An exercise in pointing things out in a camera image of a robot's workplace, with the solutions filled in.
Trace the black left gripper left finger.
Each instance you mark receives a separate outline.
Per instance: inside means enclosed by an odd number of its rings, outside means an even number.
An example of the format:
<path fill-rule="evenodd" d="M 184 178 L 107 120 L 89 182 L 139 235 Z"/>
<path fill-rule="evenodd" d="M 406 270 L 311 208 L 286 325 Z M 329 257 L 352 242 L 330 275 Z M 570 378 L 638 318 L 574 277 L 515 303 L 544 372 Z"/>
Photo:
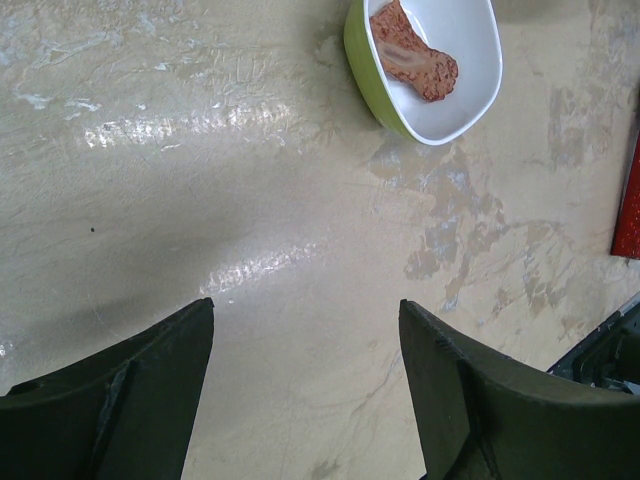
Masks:
<path fill-rule="evenodd" d="M 214 337 L 197 300 L 1 398 L 4 479 L 178 479 Z"/>

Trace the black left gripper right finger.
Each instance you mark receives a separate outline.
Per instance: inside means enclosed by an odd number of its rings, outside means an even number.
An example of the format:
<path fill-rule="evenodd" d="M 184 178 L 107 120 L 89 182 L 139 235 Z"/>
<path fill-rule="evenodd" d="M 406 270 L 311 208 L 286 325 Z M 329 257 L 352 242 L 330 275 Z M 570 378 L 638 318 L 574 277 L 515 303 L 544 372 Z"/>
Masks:
<path fill-rule="evenodd" d="M 635 479 L 639 395 L 517 361 L 413 301 L 399 336 L 429 479 Z"/>

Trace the small white green bowl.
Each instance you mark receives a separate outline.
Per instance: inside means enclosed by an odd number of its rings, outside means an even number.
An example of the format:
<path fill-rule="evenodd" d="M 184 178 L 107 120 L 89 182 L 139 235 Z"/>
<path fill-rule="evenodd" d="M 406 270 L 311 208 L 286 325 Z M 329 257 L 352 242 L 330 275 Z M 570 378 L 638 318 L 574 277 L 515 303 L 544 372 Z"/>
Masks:
<path fill-rule="evenodd" d="M 502 49 L 489 1 L 354 1 L 343 39 L 372 114 L 421 144 L 459 137 L 499 92 Z"/>

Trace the pink meat piece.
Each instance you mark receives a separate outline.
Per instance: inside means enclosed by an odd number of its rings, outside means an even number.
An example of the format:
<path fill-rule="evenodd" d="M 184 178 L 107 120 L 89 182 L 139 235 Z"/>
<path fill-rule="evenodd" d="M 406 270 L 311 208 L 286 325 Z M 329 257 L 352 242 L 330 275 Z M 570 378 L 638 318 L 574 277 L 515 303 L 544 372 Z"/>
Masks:
<path fill-rule="evenodd" d="M 457 61 L 421 39 L 399 1 L 383 6 L 369 18 L 369 25 L 386 74 L 410 85 L 427 102 L 441 101 L 453 92 Z"/>

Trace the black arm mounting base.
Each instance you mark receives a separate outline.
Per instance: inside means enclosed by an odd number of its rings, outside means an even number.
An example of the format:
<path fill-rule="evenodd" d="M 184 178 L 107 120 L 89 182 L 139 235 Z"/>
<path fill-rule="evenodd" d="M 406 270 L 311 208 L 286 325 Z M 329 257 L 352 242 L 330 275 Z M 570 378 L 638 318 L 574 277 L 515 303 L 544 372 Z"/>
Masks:
<path fill-rule="evenodd" d="M 639 395 L 639 294 L 636 293 L 547 372 L 594 388 Z"/>

